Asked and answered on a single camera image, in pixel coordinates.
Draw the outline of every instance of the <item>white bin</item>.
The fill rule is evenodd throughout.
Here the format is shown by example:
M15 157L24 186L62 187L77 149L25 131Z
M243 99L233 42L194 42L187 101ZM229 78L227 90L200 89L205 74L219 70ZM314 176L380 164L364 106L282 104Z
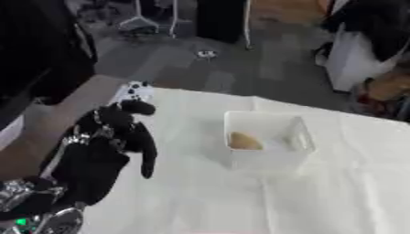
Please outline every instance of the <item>white bin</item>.
M226 112L225 144L231 151L232 168L275 174L296 171L315 150L303 119L269 112ZM229 145L232 132L256 138L263 150L237 150Z

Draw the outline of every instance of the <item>gray carpet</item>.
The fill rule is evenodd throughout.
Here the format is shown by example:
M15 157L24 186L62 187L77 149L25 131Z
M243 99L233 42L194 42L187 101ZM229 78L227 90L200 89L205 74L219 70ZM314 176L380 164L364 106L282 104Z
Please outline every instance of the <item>gray carpet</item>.
M325 70L311 57L311 49L326 40L317 28L260 22L252 32L251 51L243 43L228 45L193 35L192 25L182 25L177 39L162 34L133 43L100 30L97 71L160 87L260 96L339 111L345 107L346 95L331 89ZM219 56L198 59L201 49Z

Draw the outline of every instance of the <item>white tablecloth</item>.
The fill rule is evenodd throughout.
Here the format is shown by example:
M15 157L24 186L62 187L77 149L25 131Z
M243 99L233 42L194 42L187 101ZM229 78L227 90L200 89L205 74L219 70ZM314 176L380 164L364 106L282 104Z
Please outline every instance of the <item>white tablecloth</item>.
M253 97L156 89L142 118L159 150L152 179L132 157L112 192L86 210L83 234L410 233L410 129ZM232 171L226 111L301 115L317 151L291 175Z

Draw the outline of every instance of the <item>food item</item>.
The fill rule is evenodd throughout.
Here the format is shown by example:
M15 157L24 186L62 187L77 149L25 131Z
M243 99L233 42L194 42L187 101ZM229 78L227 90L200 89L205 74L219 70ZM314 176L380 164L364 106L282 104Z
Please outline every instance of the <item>food item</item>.
M263 150L262 144L260 144L256 139L252 136L233 132L231 133L231 141L229 142L229 146L232 149L238 150Z

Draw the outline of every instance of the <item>game controller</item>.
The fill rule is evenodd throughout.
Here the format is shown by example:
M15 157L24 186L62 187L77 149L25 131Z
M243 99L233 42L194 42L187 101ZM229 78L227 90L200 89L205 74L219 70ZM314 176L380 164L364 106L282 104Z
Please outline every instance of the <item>game controller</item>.
M118 102L127 100L149 102L153 95L154 89L148 82L132 81L127 84L126 92Z

